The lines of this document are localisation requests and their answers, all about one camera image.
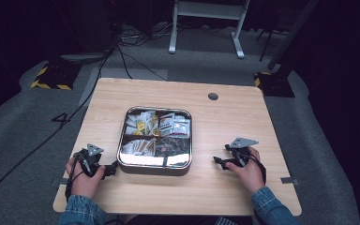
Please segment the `dark slanted pole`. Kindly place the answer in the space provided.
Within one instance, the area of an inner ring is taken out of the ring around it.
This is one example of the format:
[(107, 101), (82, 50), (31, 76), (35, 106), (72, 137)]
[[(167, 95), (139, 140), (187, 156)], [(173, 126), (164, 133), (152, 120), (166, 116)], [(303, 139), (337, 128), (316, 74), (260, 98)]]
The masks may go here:
[(279, 46), (277, 52), (274, 54), (272, 59), (267, 65), (267, 68), (269, 70), (272, 70), (276, 64), (279, 63), (280, 59), (284, 56), (285, 52), (290, 48), (293, 40), (305, 24), (305, 22), (308, 20), (309, 16), (311, 15), (312, 11), (318, 4), (319, 0), (309, 0), (306, 4), (306, 6), (301, 11), (300, 15), (296, 19), (294, 25), (292, 26), (289, 34), (285, 37), (285, 39), (282, 41), (281, 45)]

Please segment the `person's left hand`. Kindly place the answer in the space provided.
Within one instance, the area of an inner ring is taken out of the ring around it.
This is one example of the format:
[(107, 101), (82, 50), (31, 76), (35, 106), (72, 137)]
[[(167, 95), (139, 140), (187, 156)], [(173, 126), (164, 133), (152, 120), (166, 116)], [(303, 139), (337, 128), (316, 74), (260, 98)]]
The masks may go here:
[(99, 182), (105, 173), (105, 167), (100, 166), (93, 177), (83, 173), (82, 166), (71, 158), (66, 165), (67, 173), (74, 172), (74, 180), (72, 181), (71, 194), (80, 195), (93, 199), (97, 193)]

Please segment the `black tripod legs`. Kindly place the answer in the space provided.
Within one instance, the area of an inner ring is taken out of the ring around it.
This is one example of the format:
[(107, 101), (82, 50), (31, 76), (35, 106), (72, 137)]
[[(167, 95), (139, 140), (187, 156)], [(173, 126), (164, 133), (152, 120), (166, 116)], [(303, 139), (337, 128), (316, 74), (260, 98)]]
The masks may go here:
[(266, 50), (268, 48), (268, 44), (270, 43), (270, 40), (272, 38), (273, 35), (284, 35), (283, 32), (279, 32), (278, 30), (271, 30), (271, 31), (268, 31), (268, 30), (262, 30), (261, 33), (256, 37), (256, 41), (258, 41), (262, 36), (263, 34), (267, 33), (268, 36), (266, 38), (266, 41), (264, 42), (264, 46), (263, 46), (263, 49), (262, 49), (262, 53), (260, 55), (260, 59), (259, 61), (261, 62), (265, 56), (265, 53), (266, 53)]

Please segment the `black yellow striped base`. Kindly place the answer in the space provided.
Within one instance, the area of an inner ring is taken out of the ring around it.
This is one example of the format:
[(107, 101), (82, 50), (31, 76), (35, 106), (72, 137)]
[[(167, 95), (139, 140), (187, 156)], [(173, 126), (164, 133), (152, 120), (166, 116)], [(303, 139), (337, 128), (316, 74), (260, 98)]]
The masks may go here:
[(257, 72), (254, 74), (254, 82), (265, 97), (294, 97), (288, 80), (279, 78), (275, 73)]
[(72, 90), (81, 65), (51, 66), (46, 63), (31, 83), (32, 88)]

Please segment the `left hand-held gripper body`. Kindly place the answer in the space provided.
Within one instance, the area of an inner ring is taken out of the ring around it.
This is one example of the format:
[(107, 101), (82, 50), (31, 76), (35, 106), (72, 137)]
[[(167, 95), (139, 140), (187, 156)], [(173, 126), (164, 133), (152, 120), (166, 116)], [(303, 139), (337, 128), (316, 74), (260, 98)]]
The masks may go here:
[(82, 167), (82, 172), (93, 177), (100, 167), (99, 161), (103, 149), (91, 143), (87, 144), (87, 148), (74, 154), (75, 161), (79, 162)]

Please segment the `pile of brown striped sachets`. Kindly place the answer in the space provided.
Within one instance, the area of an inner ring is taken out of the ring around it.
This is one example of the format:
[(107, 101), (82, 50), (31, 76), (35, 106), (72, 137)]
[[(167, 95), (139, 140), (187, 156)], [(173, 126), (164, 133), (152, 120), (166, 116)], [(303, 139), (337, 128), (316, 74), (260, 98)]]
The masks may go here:
[(122, 147), (122, 153), (133, 156), (153, 157), (156, 153), (155, 139), (130, 141)]

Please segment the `pile of dark packets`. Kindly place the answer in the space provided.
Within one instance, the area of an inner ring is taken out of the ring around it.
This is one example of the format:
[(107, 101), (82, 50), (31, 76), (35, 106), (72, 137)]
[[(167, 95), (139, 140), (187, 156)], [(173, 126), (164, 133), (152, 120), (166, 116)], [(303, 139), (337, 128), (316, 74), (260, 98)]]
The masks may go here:
[(188, 154), (189, 139), (166, 137), (156, 144), (156, 157), (171, 157)]

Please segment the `pile of red label packets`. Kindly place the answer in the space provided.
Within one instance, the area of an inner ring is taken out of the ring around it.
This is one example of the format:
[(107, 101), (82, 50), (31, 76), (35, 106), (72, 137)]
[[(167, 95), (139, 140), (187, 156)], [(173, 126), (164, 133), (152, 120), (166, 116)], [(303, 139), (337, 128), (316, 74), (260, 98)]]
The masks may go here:
[(171, 112), (159, 118), (159, 130), (162, 137), (188, 138), (191, 121), (185, 116)]

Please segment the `white metal stand frame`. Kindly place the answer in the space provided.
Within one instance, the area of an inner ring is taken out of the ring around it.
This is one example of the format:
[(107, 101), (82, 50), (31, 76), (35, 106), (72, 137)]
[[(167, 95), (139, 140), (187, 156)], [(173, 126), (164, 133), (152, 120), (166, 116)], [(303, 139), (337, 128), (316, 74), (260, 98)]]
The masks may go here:
[(231, 39), (237, 57), (239, 59), (243, 59), (245, 57), (245, 54), (242, 49), (239, 36), (248, 13), (249, 3), (250, 0), (245, 0), (242, 6), (230, 6), (174, 0), (172, 10), (172, 33), (168, 52), (176, 52), (177, 22), (179, 16), (224, 19), (237, 21), (236, 31), (231, 32)]

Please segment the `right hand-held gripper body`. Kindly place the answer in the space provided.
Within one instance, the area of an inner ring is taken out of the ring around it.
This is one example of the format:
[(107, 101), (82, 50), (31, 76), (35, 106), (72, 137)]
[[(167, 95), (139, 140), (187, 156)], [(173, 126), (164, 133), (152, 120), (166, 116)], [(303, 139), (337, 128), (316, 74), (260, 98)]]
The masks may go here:
[(247, 165), (250, 156), (249, 147), (257, 143), (258, 141), (251, 139), (236, 138), (232, 143), (226, 144), (226, 150), (232, 155), (229, 161), (235, 165)]

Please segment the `pile of yellow print packets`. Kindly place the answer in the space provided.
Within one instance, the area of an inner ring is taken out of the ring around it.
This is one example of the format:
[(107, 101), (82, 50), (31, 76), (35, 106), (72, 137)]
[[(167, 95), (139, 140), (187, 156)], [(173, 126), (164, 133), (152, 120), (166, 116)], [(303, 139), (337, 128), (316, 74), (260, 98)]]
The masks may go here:
[(129, 114), (126, 119), (127, 135), (154, 135), (158, 130), (158, 116), (155, 111)]

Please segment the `person's right hand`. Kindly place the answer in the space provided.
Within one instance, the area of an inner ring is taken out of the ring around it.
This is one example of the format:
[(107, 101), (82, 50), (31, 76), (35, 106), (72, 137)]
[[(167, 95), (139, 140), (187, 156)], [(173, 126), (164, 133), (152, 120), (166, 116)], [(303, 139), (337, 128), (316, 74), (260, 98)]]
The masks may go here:
[(259, 165), (253, 160), (250, 160), (243, 168), (240, 168), (231, 162), (227, 162), (226, 166), (236, 174), (242, 186), (250, 193), (254, 193), (264, 187), (262, 171)]

